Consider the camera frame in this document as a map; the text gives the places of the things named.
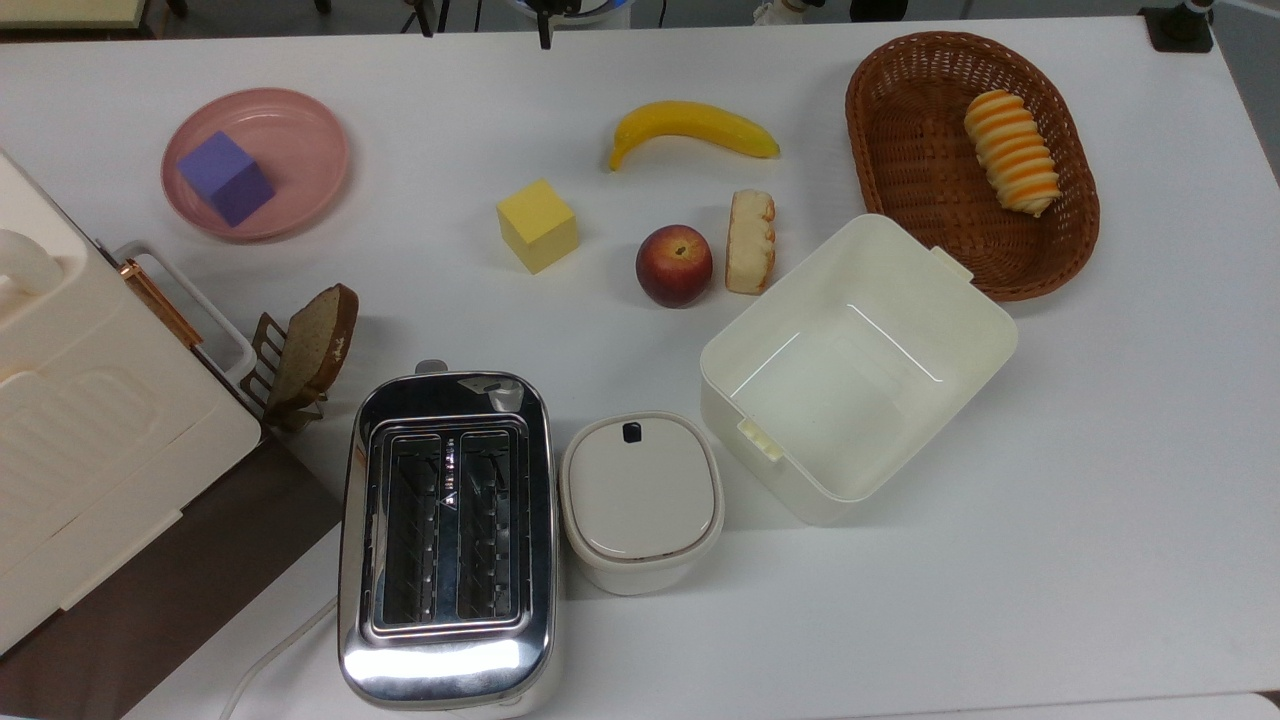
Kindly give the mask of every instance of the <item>toaster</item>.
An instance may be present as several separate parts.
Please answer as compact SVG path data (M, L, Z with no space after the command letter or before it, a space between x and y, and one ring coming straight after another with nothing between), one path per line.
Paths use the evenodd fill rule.
M558 527L538 392L502 373L390 380L356 414L338 655L366 701L468 719L556 689Z

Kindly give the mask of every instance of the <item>container handle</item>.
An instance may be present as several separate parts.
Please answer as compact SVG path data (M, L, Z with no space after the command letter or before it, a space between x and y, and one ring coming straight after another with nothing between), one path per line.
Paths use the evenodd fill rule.
M782 457L782 446L773 442L773 438L767 436L760 425L753 423L750 418L742 418L737 424L737 432L742 433L742 437L763 452L769 462L777 462Z
M932 249L929 249L929 252L932 252L934 258L937 258L938 260L941 260L942 264L946 265L946 268L948 270L951 270L952 273L960 275L960 278L964 282L972 282L973 281L973 273L969 272L969 268L965 268L964 265L960 264L959 260L956 260L955 258L947 255L947 251L942 250L941 245L934 245Z

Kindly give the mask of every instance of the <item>canister lid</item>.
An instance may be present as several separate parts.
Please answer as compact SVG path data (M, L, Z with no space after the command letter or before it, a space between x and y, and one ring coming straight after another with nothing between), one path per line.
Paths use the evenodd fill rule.
M723 512L714 462L696 428L669 413L588 427L564 457L571 539L616 561L657 560L696 547Z

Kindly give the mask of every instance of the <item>pink plate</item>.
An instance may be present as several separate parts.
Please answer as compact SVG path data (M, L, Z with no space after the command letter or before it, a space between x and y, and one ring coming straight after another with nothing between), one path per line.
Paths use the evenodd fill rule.
M178 160L223 131L256 161L275 197L234 228L178 172ZM169 141L160 182L188 223L228 240L262 240L297 229L333 201L347 174L347 136L319 100L279 87L242 90L196 110Z

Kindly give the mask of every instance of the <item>toy bread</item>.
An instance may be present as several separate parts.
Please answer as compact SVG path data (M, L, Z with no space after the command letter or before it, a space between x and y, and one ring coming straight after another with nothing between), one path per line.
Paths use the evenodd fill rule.
M773 197L759 190L733 193L728 214L728 251L724 287L731 292L760 295L773 270Z
M280 366L266 398L266 424L291 429L291 414L319 400L338 379L358 307L355 291L338 283L289 318Z
M1053 159L1021 97L1004 90L983 92L969 104L964 129L1001 208L1038 218L1062 196Z

